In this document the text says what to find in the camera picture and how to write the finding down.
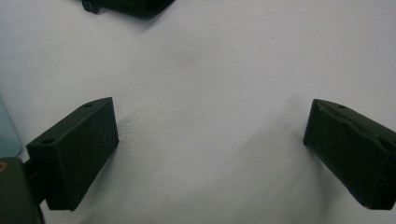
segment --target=white surface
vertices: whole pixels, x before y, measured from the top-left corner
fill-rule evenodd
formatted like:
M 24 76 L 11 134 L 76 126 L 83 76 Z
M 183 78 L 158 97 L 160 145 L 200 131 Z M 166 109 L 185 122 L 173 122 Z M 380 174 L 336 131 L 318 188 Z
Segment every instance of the white surface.
M 176 1 L 153 21 L 0 2 L 0 94 L 24 145 L 115 102 L 120 145 L 52 223 L 393 223 L 302 144 L 311 102 L 396 130 L 395 1 Z

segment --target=black object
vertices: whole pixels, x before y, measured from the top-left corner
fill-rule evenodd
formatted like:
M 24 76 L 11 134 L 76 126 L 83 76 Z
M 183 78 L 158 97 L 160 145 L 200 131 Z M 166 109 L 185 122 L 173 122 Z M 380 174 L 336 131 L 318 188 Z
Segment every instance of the black object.
M 107 7 L 140 18 L 151 18 L 166 9 L 175 0 L 82 0 L 88 12 L 97 14 L 100 7 Z
M 111 98 L 82 105 L 27 145 L 30 160 L 0 159 L 0 223 L 44 223 L 51 210 L 75 210 L 119 136 Z
M 314 100 L 304 144 L 370 209 L 396 201 L 396 133 L 339 104 Z

